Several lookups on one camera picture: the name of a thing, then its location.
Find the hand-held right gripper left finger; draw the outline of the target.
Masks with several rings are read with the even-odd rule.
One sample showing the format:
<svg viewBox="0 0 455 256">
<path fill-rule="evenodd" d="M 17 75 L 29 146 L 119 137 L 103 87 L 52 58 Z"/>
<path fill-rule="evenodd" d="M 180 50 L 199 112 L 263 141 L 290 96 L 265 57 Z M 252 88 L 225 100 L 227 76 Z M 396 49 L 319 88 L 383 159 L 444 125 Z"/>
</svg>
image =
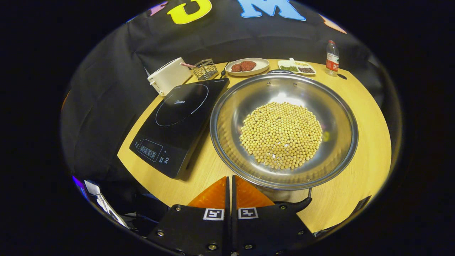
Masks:
<svg viewBox="0 0 455 256">
<path fill-rule="evenodd" d="M 223 176 L 187 205 L 173 205 L 146 239 L 179 256 L 224 256 L 230 247 L 229 187 Z"/>
</svg>

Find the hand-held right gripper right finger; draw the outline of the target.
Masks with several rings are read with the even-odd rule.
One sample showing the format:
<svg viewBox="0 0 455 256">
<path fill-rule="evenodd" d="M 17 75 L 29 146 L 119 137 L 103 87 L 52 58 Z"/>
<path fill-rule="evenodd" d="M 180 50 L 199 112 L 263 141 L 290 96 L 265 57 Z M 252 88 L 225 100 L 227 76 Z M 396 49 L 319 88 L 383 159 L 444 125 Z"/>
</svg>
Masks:
<svg viewBox="0 0 455 256">
<path fill-rule="evenodd" d="M 315 237 L 298 216 L 312 202 L 271 201 L 255 186 L 232 176 L 232 249 L 239 256 L 292 256 Z"/>
</svg>

